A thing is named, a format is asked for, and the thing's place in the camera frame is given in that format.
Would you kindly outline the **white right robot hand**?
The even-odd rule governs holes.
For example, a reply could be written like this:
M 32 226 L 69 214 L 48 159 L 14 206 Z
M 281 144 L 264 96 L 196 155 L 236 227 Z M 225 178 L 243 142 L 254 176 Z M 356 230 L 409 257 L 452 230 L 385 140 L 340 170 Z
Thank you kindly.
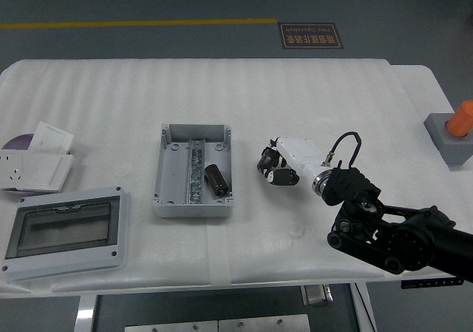
M 270 184 L 306 182 L 315 191 L 317 177 L 324 171 L 322 162 L 322 153 L 311 140 L 278 137 L 263 150 L 257 169 Z

